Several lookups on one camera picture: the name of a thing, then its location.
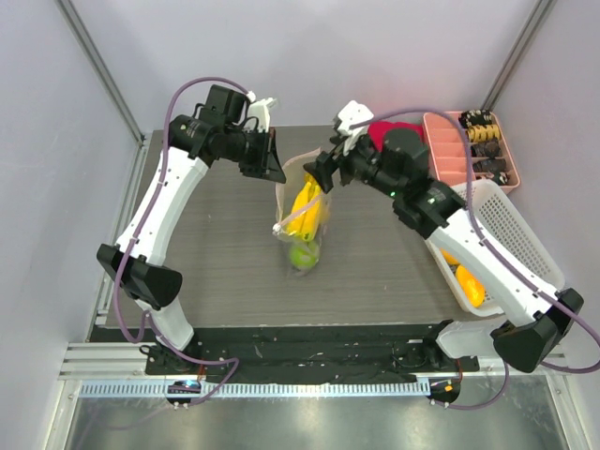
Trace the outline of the yellow banana bunch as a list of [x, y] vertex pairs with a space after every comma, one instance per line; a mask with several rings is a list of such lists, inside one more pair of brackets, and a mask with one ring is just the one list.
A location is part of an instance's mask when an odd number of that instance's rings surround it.
[[316, 238], [323, 221], [326, 196], [308, 173], [304, 185], [294, 198], [291, 213], [285, 218], [283, 229], [286, 234], [304, 242]]

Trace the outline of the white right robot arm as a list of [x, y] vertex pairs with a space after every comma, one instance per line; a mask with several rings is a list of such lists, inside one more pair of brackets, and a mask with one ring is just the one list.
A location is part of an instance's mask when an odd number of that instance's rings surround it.
[[559, 344], [584, 300], [574, 289], [559, 290], [529, 271], [469, 214], [465, 201], [428, 171], [429, 151], [405, 128], [388, 131], [382, 148], [367, 134], [356, 140], [334, 138], [304, 169], [323, 192], [360, 181], [393, 201], [393, 211], [409, 229], [447, 251], [496, 300], [505, 321], [490, 333], [494, 350], [510, 367], [533, 372]]

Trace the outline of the dark green lime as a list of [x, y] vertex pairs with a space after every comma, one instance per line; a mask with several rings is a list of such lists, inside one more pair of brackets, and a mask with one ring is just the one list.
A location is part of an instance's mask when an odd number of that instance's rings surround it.
[[292, 244], [289, 258], [292, 266], [299, 271], [309, 271], [320, 259], [321, 248], [316, 241]]

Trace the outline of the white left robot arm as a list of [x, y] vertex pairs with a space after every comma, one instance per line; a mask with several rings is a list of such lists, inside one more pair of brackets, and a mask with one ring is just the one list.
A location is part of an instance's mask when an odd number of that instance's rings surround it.
[[179, 115], [164, 135], [157, 170], [127, 228], [112, 245], [103, 244], [97, 260], [114, 282], [112, 303], [125, 293], [142, 309], [142, 320], [153, 324], [159, 341], [171, 346], [168, 364], [188, 374], [199, 364], [200, 352], [190, 345], [194, 330], [180, 304], [181, 273], [165, 266], [174, 228], [188, 200], [212, 164], [225, 159], [246, 177], [283, 183], [276, 132], [269, 119], [253, 113], [241, 124]]

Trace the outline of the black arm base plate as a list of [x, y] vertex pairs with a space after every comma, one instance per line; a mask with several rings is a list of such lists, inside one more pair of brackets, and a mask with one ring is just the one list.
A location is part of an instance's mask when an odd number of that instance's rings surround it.
[[454, 360], [435, 344], [438, 324], [200, 327], [194, 357], [236, 357], [231, 383], [408, 383], [419, 374], [479, 370], [474, 356]]

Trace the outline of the clear pink zip top bag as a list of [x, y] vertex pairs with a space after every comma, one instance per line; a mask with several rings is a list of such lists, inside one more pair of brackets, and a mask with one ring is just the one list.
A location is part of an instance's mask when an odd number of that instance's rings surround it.
[[308, 274], [319, 263], [330, 218], [331, 196], [304, 168], [320, 153], [317, 148], [288, 159], [282, 166], [286, 182], [275, 188], [272, 234], [280, 243], [289, 272], [296, 276]]

